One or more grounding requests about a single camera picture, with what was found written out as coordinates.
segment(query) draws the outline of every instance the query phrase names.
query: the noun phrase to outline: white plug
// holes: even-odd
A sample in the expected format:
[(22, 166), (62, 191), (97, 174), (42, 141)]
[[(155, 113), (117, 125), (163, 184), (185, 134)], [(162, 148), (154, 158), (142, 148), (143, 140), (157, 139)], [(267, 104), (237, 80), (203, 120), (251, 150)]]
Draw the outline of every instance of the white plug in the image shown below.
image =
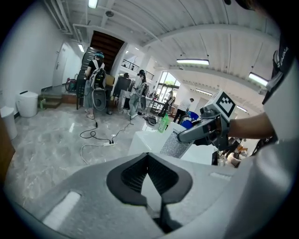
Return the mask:
[(104, 147), (109, 147), (109, 146), (114, 146), (114, 145), (115, 145), (115, 143), (111, 143), (111, 144), (110, 143), (104, 143), (103, 144)]

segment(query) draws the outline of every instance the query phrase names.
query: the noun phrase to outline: fluorescent light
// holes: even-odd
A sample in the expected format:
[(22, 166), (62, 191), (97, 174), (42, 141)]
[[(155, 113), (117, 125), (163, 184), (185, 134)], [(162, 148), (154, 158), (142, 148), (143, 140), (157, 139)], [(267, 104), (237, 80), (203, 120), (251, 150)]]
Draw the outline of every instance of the fluorescent light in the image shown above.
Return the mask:
[(253, 79), (254, 81), (262, 84), (263, 86), (266, 86), (268, 81), (266, 81), (264, 78), (261, 78), (260, 76), (254, 74), (254, 73), (250, 73), (249, 74), (249, 78)]
[(89, 2), (88, 2), (88, 6), (90, 8), (96, 8), (97, 4), (98, 4), (98, 0), (89, 0)]
[(79, 46), (80, 50), (81, 50), (82, 52), (84, 52), (83, 46), (82, 46), (81, 44), (79, 44), (78, 46)]
[(237, 105), (237, 108), (240, 109), (240, 110), (242, 110), (242, 111), (244, 111), (244, 112), (247, 112), (247, 110), (245, 110), (245, 109), (242, 108), (241, 106), (238, 106), (238, 105)]
[(199, 90), (199, 89), (195, 89), (197, 92), (200, 92), (200, 93), (204, 93), (206, 95), (209, 95), (209, 96), (212, 96), (213, 94), (209, 93), (209, 92), (206, 92), (206, 91), (202, 91), (202, 90)]
[(177, 63), (209, 65), (208, 60), (201, 60), (201, 59), (178, 59)]

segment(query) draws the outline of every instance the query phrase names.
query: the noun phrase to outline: green bottle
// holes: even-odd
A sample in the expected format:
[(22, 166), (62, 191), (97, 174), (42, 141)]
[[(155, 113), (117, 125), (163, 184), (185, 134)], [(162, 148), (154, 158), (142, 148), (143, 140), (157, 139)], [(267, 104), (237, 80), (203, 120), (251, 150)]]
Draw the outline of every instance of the green bottle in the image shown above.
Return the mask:
[(158, 131), (160, 133), (163, 133), (165, 128), (167, 127), (168, 124), (168, 113), (165, 114), (165, 116), (163, 117), (163, 119), (161, 120), (160, 126), (158, 128)]

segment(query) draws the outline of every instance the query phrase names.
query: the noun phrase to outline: white trash can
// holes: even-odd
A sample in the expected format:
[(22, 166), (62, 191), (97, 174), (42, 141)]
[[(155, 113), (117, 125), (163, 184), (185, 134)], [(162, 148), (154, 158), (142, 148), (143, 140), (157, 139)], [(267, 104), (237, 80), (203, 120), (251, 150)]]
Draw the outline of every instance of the white trash can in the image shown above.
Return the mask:
[(34, 92), (24, 91), (17, 94), (17, 107), (22, 117), (32, 117), (37, 114), (37, 97)]

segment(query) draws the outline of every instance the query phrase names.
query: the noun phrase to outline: ceiling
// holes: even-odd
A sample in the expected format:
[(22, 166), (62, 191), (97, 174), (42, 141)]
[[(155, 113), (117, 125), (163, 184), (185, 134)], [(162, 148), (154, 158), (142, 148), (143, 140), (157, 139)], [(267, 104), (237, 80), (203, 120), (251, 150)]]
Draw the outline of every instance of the ceiling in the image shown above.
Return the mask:
[[(88, 8), (88, 0), (61, 2), (73, 30), (80, 31), (79, 37), (70, 34), (75, 40), (88, 44), (94, 30), (110, 34), (149, 52), (185, 85), (223, 89), (244, 108), (263, 110), (261, 86), (248, 75), (271, 77), (280, 36), (272, 20), (235, 1), (227, 6), (222, 0), (99, 0), (96, 9)], [(109, 9), (111, 18), (105, 15)], [(179, 58), (210, 64), (181, 65)]]

